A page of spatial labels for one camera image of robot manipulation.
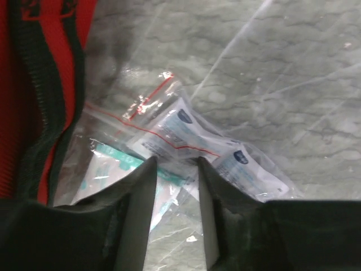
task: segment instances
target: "red fabric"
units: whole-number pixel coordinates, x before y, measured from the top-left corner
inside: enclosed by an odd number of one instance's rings
[[[7,13],[7,0],[0,0],[0,198],[13,197],[21,156],[41,129],[30,78],[10,42]]]
[[[37,107],[31,80],[22,63],[17,59],[10,42],[7,2],[0,0],[0,198],[14,195],[16,169],[26,147],[34,142],[41,130],[41,115]],[[69,127],[74,116],[74,60],[71,47],[63,29],[61,8],[63,0],[40,1],[41,14],[38,18],[46,42],[54,57],[63,87],[66,123]],[[78,0],[76,27],[82,47],[90,29],[96,0]],[[47,179],[54,158],[52,148],[42,174],[38,200],[44,204],[48,198]]]
[[[70,44],[67,40],[66,33],[63,30],[62,16],[60,16],[62,8],[62,0],[47,0],[41,2],[40,24],[46,38],[46,42],[54,57],[59,70],[61,84],[63,86],[66,123],[63,131],[71,124],[75,110],[74,100],[74,60],[71,52]],[[90,29],[96,0],[79,0],[76,8],[76,27],[78,38],[81,46],[84,48],[87,34]],[[46,204],[48,198],[48,177],[51,163],[54,158],[55,146],[52,148],[46,160],[44,171],[41,177],[38,201]]]
[[[63,87],[66,121],[63,130],[69,127],[73,120],[75,109],[74,89],[74,61],[71,46],[63,28],[61,10],[63,0],[47,0],[40,2],[39,22],[49,50],[59,71],[61,86]],[[38,191],[38,200],[47,203],[48,176],[50,165],[54,158],[54,148],[49,153]]]
[[[79,0],[76,14],[76,25],[78,38],[80,40],[81,46],[85,47],[86,39],[90,29],[91,20],[93,18],[94,8],[96,5],[96,0]]]

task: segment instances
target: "black zipper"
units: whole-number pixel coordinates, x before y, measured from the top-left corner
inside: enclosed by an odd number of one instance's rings
[[[43,128],[39,138],[27,148],[18,166],[16,197],[37,199],[46,159],[65,125],[65,102],[59,71],[41,25],[38,20],[22,19],[22,10],[26,6],[21,2],[8,1],[11,38],[31,76]],[[32,6],[29,12],[31,16],[39,16],[39,3]]]

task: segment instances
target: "sealed packet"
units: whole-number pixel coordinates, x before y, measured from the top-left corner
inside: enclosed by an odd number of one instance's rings
[[[143,161],[140,159],[99,143],[72,204],[121,181],[142,163]],[[160,222],[164,213],[176,200],[183,183],[178,176],[161,169],[158,170],[151,230]]]

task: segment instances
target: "clear plastic wrap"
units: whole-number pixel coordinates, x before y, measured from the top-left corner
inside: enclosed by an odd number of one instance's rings
[[[81,138],[78,135],[76,137],[75,141],[79,142]],[[71,183],[67,183],[68,186],[64,186],[65,178],[62,178],[63,189],[59,188],[61,193],[57,194],[56,205],[76,204],[81,199],[87,198],[117,181],[121,181],[143,163],[141,159],[98,141],[89,140],[89,142],[93,155],[82,181],[74,185],[74,180],[72,180]],[[66,177],[70,173],[75,175],[77,172],[78,166],[71,164],[71,161],[74,160],[74,155],[75,153],[71,152],[64,163],[63,170],[66,170]],[[151,230],[160,222],[170,205],[173,202],[177,202],[177,196],[184,184],[181,178],[162,169],[158,170],[157,175]]]
[[[140,95],[120,116],[86,103],[85,114],[106,124],[102,131],[108,145],[142,159],[157,156],[160,168],[186,180],[184,188],[195,198],[195,159],[199,156],[207,158],[238,189],[260,201],[302,196],[259,149],[223,136],[197,114],[182,84],[171,73],[160,77],[164,81],[154,91]]]

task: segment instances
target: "black fabric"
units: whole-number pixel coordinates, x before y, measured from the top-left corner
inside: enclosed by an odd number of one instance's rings
[[[64,2],[63,13],[70,12],[72,6],[66,5]],[[73,53],[74,59],[74,72],[75,72],[75,112],[72,123],[63,132],[56,145],[54,160],[49,174],[49,199],[48,205],[52,206],[54,203],[54,197],[56,188],[58,186],[59,173],[63,164],[65,155],[67,153],[68,146],[70,144],[74,128],[81,116],[81,112],[84,107],[85,101],[85,54],[78,39],[76,30],[76,11],[72,16],[63,19],[64,31],[67,34],[69,44]]]
[[[75,206],[0,200],[1,270],[143,270],[155,158]]]
[[[361,202],[263,204],[203,158],[199,181],[208,270],[361,270]]]
[[[65,124],[63,87],[39,21],[23,20],[21,0],[9,1],[8,5],[11,38],[31,76],[43,122],[41,135],[28,147],[18,166],[16,198],[37,199],[46,159]],[[30,10],[32,16],[39,16],[40,5],[31,5]]]

